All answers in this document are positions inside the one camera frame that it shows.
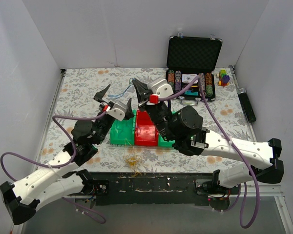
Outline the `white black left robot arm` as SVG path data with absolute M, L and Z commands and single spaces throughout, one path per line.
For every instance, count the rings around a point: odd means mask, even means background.
M 46 164 L 35 163 L 37 170 L 21 180 L 4 182 L 0 193 L 14 225 L 32 218 L 43 206 L 62 197 L 74 194 L 93 196 L 101 192 L 99 183 L 87 170 L 79 171 L 84 163 L 97 152 L 114 121 L 134 117 L 131 100 L 104 101 L 108 88 L 97 92 L 94 100 L 100 103 L 95 117 L 73 117 L 76 123 L 71 133 L 66 132 L 70 142 Z

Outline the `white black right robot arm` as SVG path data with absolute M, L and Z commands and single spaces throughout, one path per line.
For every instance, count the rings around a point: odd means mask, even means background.
M 278 184 L 284 175 L 280 160 L 281 141 L 251 142 L 230 138 L 203 127 L 203 118 L 191 106 L 172 113 L 166 102 L 176 95 L 164 78 L 149 84 L 132 81 L 138 99 L 138 109 L 147 112 L 164 141 L 173 141 L 173 148 L 186 156 L 218 156 L 240 164 L 213 172 L 212 180 L 197 185 L 208 195 L 224 194 L 234 186 L 253 180 Z

